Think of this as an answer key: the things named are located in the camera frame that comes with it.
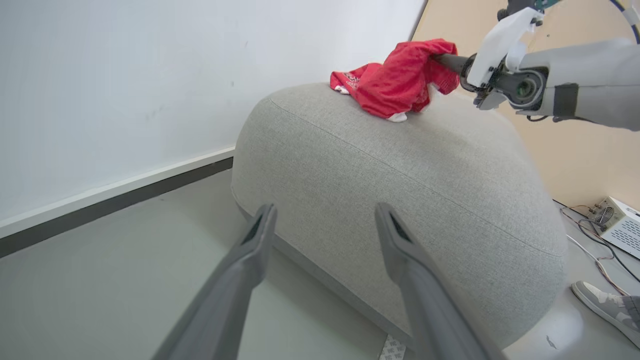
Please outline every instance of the gray ottoman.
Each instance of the gray ottoman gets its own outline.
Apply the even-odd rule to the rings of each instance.
[[[374,224],[388,202],[504,348],[564,283],[559,213],[505,118],[456,94],[408,118],[373,117],[327,84],[276,92],[238,138],[236,202],[251,215],[274,202],[276,247],[413,347]]]

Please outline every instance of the red garment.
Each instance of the red garment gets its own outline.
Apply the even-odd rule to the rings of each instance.
[[[350,72],[332,72],[330,85],[344,86],[368,113],[389,118],[396,113],[421,111],[429,104],[430,83],[449,94],[458,74],[431,59],[434,54],[458,54],[456,44],[442,39],[401,42],[383,65],[370,63]]]

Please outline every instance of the white baseboard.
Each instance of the white baseboard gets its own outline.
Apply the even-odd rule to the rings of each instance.
[[[233,146],[228,149],[198,156],[197,158],[181,161],[180,163],[130,177],[113,184],[101,186],[52,204],[42,206],[41,208],[0,220],[0,238],[15,234],[19,231],[42,224],[75,210],[80,210],[89,205],[96,204],[100,201],[110,199],[131,190],[156,183],[160,180],[168,179],[171,176],[176,176],[183,172],[230,158],[234,155],[235,150],[236,147]]]

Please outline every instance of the person's foot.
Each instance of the person's foot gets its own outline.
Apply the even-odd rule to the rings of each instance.
[[[574,282],[571,290],[588,308],[617,327],[635,346],[640,348],[640,330],[629,316],[622,297],[600,291],[584,281]]]

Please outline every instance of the gray floor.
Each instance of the gray floor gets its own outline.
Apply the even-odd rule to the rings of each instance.
[[[150,199],[0,259],[0,359],[148,359],[246,222],[230,171]],[[567,221],[597,256],[607,250]],[[567,288],[505,353],[512,360],[633,359],[640,350],[584,307],[576,280],[613,288],[569,244]],[[640,274],[640,262],[618,251]],[[614,261],[610,275],[635,282]],[[386,334],[274,251],[253,293],[240,359],[377,359]],[[409,350],[405,359],[415,359]]]

